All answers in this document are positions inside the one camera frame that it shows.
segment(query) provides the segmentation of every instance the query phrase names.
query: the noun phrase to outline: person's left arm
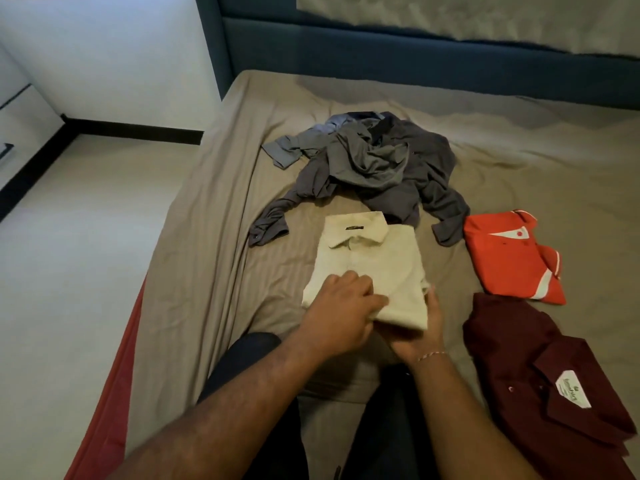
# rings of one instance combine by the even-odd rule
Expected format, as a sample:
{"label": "person's left arm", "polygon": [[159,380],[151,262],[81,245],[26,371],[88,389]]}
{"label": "person's left arm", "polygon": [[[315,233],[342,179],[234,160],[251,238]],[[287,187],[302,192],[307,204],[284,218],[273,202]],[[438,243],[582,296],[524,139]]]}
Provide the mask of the person's left arm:
{"label": "person's left arm", "polygon": [[388,304],[368,276],[327,277],[299,329],[135,450],[109,478],[240,479],[289,404],[329,357],[363,345]]}

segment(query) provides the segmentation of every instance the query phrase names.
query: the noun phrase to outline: leg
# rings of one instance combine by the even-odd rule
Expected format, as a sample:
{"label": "leg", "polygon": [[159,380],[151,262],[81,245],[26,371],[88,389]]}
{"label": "leg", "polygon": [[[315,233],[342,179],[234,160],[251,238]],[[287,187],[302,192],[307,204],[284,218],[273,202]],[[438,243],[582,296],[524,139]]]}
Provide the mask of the leg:
{"label": "leg", "polygon": [[440,478],[418,393],[404,365],[383,371],[380,386],[362,415],[340,478]]}
{"label": "leg", "polygon": [[[280,339],[272,333],[249,333],[238,339],[222,355],[220,362],[213,369],[204,384],[198,402],[204,401],[278,345],[280,345]],[[267,441],[256,455],[244,479],[304,480],[308,478],[307,455],[300,434],[298,400],[294,399],[267,437]]]}

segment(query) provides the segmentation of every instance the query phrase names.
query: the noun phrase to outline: white tile floor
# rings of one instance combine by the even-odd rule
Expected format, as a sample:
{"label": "white tile floor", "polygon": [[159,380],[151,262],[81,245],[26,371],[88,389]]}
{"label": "white tile floor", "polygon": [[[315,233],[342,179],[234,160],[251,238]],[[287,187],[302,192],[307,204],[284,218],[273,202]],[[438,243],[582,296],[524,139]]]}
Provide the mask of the white tile floor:
{"label": "white tile floor", "polygon": [[61,479],[195,146],[80,136],[0,223],[0,477]]}

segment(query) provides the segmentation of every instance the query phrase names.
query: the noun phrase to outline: forearm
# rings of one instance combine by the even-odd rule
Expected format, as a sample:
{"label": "forearm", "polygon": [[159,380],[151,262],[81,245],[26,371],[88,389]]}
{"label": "forearm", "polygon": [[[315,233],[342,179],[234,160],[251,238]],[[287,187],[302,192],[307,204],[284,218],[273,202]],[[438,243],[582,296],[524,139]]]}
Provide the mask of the forearm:
{"label": "forearm", "polygon": [[134,451],[113,479],[242,478],[322,359],[294,332]]}
{"label": "forearm", "polygon": [[540,480],[495,427],[447,355],[412,366],[444,480]]}

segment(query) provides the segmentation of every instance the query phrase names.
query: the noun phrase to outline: blue headboard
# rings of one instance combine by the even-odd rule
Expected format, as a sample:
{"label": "blue headboard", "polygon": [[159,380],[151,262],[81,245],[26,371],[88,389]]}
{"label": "blue headboard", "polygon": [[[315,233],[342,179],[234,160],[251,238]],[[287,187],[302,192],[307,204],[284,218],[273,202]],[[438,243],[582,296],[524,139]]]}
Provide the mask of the blue headboard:
{"label": "blue headboard", "polygon": [[640,61],[354,27],[296,0],[196,0],[220,96],[246,69],[640,109]]}

